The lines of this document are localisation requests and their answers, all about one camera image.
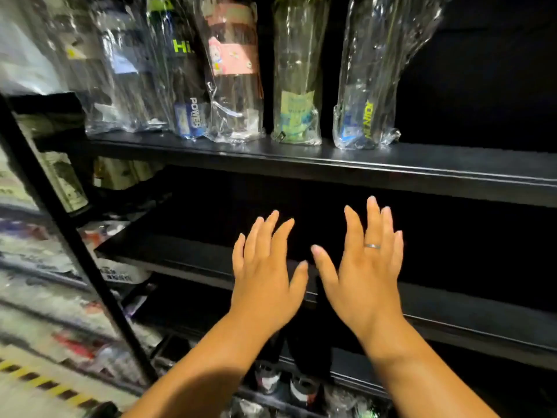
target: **right hand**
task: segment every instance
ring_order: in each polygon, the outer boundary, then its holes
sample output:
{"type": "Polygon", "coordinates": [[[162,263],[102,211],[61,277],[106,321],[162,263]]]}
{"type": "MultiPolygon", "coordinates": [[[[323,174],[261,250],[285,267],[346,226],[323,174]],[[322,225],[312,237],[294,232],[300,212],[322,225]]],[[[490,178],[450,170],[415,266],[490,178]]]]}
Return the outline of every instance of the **right hand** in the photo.
{"type": "Polygon", "coordinates": [[[381,211],[375,197],[368,199],[367,211],[364,235],[358,214],[349,206],[344,208],[346,238],[338,274],[327,252],[318,245],[311,247],[331,306],[360,341],[373,337],[380,323],[388,326],[393,319],[403,317],[397,288],[404,245],[402,231],[393,232],[390,208],[381,211]]]}

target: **dark wall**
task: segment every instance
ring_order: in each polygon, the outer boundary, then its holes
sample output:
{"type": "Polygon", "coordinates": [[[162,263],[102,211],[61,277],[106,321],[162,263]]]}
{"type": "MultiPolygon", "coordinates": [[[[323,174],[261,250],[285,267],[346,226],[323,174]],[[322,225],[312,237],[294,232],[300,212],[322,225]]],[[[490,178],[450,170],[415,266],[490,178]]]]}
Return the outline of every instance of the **dark wall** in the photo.
{"type": "MultiPolygon", "coordinates": [[[[258,5],[265,128],[272,129],[272,0],[258,5]]],[[[321,129],[331,137],[348,0],[332,0],[321,129]]],[[[397,127],[412,143],[557,152],[557,0],[453,0],[404,72],[397,127]]]]}

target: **yellow and black striped tape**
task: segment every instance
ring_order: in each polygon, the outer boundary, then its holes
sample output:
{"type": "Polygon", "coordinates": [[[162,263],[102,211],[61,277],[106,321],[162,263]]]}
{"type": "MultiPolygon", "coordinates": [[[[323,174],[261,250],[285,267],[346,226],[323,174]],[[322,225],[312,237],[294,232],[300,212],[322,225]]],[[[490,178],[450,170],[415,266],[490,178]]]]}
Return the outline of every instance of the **yellow and black striped tape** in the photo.
{"type": "Polygon", "coordinates": [[[0,358],[0,372],[4,374],[10,374],[12,377],[18,379],[19,381],[25,382],[31,387],[36,387],[42,390],[44,393],[50,396],[57,397],[69,403],[72,406],[91,409],[99,405],[96,399],[86,394],[78,393],[72,390],[70,387],[64,386],[48,377],[41,376],[40,374],[29,370],[28,368],[22,367],[21,365],[14,364],[11,361],[0,358]]]}

